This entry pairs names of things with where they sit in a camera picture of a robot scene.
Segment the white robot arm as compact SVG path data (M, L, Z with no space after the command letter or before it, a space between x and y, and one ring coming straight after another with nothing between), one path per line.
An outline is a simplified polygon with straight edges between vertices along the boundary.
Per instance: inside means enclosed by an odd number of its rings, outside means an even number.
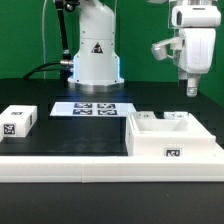
M169 3L169 27L174 30L172 38L152 45L152 54L158 60L172 59L187 95L196 96L200 77L211 67L221 23L217 0L147 1ZM86 91L123 84L115 53L115 13L99 0L79 0L79 9L80 47L72 60L69 84Z

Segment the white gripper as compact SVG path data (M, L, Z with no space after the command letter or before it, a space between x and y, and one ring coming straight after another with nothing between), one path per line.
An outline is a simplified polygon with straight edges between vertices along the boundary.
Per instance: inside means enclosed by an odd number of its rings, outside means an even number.
M206 74L211 67L221 13L214 5L175 5L170 20L175 36L181 38L181 49L174 50L178 76L185 80L189 74L187 96L195 97L200 74Z

